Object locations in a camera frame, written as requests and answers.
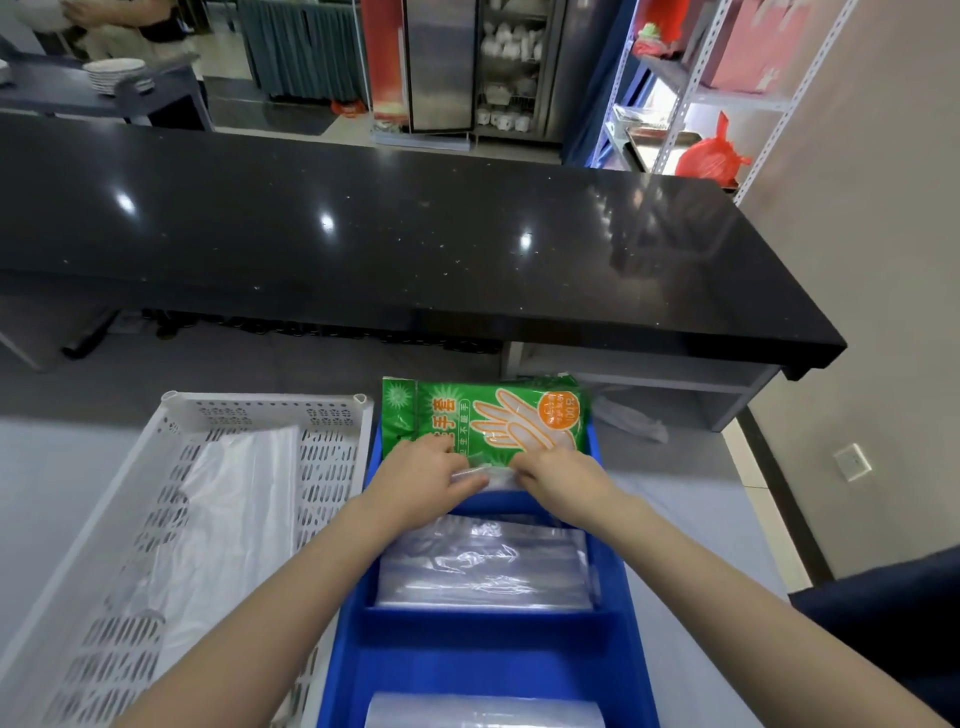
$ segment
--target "hand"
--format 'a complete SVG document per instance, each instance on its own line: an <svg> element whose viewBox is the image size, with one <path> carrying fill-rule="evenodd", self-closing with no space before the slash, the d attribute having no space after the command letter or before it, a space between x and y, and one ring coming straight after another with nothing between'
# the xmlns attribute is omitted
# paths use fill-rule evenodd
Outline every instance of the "hand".
<svg viewBox="0 0 960 728"><path fill-rule="evenodd" d="M401 440L360 498L397 536L446 515L490 480L472 475L451 482L454 473L469 467L467 458L450 452L452 449L453 438L448 435L423 435L416 442Z"/></svg>
<svg viewBox="0 0 960 728"><path fill-rule="evenodd" d="M569 449L518 452L510 461L519 481L561 521L594 533L604 514L629 497L589 455Z"/></svg>
<svg viewBox="0 0 960 728"><path fill-rule="evenodd" d="M100 0L61 0L66 19L81 28L99 28L110 24L110 3Z"/></svg>

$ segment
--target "stainless steel cabinet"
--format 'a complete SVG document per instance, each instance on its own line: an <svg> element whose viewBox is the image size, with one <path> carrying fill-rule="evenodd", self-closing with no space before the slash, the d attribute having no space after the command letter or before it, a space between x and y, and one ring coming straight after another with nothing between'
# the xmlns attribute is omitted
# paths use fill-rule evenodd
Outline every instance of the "stainless steel cabinet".
<svg viewBox="0 0 960 728"><path fill-rule="evenodd" d="M562 141L618 6L619 0L404 0L411 131ZM506 43L504 28L511 34Z"/></svg>
<svg viewBox="0 0 960 728"><path fill-rule="evenodd" d="M473 127L477 0L404 0L412 132Z"/></svg>

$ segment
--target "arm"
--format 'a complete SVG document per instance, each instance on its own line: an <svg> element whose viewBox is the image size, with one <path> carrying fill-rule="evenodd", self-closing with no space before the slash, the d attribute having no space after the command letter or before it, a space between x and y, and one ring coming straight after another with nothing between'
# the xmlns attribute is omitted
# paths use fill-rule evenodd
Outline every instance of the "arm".
<svg viewBox="0 0 960 728"><path fill-rule="evenodd" d="M170 17L177 0L62 0L67 20L82 28L142 28Z"/></svg>
<svg viewBox="0 0 960 728"><path fill-rule="evenodd" d="M570 450L511 464L558 518L609 544L662 599L765 726L945 728L893 678L688 538Z"/></svg>
<svg viewBox="0 0 960 728"><path fill-rule="evenodd" d="M116 721L117 728L263 728L340 604L400 533L487 484L450 483L467 459L449 437L401 442L363 495L210 630Z"/></svg>

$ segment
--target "green glove package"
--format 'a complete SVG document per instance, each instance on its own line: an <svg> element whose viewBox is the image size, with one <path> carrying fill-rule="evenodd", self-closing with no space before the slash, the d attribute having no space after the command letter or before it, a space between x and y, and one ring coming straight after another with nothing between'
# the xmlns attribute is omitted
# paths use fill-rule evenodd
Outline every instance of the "green glove package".
<svg viewBox="0 0 960 728"><path fill-rule="evenodd" d="M383 378L383 454L428 432L452 435L470 465L523 450L584 449L586 402L572 376L501 384Z"/></svg>

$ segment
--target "stack of plates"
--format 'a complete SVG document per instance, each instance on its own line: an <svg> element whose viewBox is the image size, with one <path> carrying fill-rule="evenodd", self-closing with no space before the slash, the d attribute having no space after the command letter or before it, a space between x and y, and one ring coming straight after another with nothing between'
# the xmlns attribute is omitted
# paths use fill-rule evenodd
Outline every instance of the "stack of plates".
<svg viewBox="0 0 960 728"><path fill-rule="evenodd" d="M141 59L106 59L84 64L86 77L97 93L112 96L117 83L133 73L142 71L147 63ZM154 87L153 79L143 79L135 84L140 93Z"/></svg>

